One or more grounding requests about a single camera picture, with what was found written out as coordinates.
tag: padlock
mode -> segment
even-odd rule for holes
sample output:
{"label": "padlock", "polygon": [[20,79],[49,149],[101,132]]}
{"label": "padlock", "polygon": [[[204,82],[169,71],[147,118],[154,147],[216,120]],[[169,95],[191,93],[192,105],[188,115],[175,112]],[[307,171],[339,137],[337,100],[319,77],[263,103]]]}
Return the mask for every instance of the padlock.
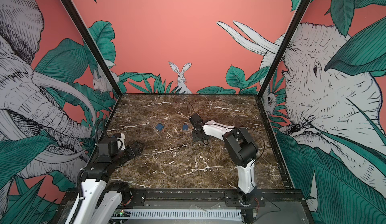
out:
{"label": "padlock", "polygon": [[156,126],[156,129],[157,129],[158,131],[162,131],[162,130],[164,129],[164,126],[163,126],[161,123],[157,124],[157,126]]}
{"label": "padlock", "polygon": [[182,130],[189,130],[189,126],[187,122],[184,122],[184,125],[182,125]]}

